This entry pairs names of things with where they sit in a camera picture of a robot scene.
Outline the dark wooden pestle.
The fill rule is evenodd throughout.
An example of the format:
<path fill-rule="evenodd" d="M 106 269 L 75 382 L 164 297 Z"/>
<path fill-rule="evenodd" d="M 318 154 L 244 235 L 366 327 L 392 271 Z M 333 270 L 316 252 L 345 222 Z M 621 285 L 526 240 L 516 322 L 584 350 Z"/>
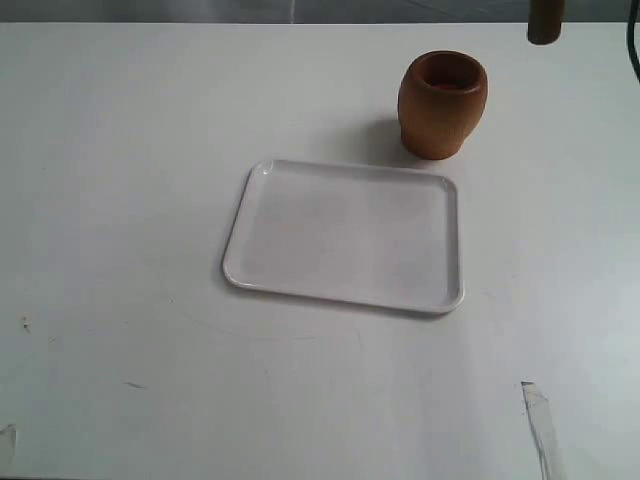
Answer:
<path fill-rule="evenodd" d="M 533 45 L 549 45 L 561 34 L 564 0 L 530 0 L 527 40 Z"/>

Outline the brown wooden mortar cup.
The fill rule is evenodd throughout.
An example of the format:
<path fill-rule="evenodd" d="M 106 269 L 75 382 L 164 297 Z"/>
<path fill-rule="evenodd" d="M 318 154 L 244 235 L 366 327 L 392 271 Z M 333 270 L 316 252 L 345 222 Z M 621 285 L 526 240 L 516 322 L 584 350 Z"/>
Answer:
<path fill-rule="evenodd" d="M 431 87 L 438 82 L 455 82 L 461 89 Z M 479 123 L 487 97 L 486 71 L 473 57 L 450 50 L 417 57 L 407 68 L 398 92 L 403 145 L 425 160 L 453 156 Z"/>

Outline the white rectangular plastic tray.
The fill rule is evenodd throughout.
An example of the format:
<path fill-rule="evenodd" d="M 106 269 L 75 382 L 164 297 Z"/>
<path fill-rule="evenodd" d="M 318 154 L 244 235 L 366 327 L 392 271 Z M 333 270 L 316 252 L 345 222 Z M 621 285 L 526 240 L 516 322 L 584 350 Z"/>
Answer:
<path fill-rule="evenodd" d="M 407 168 L 259 163 L 221 267 L 246 290 L 449 313 L 465 293 L 457 186 Z"/>

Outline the clear tape strip right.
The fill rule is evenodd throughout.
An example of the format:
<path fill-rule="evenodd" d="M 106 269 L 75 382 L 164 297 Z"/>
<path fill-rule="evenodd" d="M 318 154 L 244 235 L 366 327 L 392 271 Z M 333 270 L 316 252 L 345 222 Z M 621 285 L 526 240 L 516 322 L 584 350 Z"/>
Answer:
<path fill-rule="evenodd" d="M 533 382 L 522 382 L 521 388 L 531 435 L 538 455 L 541 478 L 544 480 L 565 479 L 566 475 L 549 401 Z"/>

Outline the clear tape strip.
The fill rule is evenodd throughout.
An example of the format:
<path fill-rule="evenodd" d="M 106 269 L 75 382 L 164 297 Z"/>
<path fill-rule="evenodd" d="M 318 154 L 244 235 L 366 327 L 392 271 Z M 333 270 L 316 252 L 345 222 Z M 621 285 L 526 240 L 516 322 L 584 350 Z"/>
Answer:
<path fill-rule="evenodd" d="M 0 431 L 0 464 L 4 469 L 11 464 L 16 449 L 17 432 L 13 424 L 9 424 Z"/>
<path fill-rule="evenodd" d="M 522 382 L 521 388 L 531 435 L 538 455 L 541 478 L 544 480 L 565 479 L 566 475 L 549 401 L 533 382 Z"/>

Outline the clear tape strip left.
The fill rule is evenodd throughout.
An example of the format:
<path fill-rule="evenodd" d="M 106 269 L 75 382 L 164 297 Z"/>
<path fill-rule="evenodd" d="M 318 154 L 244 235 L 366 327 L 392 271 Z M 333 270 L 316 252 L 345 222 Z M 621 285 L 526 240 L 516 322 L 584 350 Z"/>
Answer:
<path fill-rule="evenodd" d="M 4 469 L 11 464 L 16 449 L 17 432 L 13 424 L 9 424 L 0 431 L 0 464 Z"/>

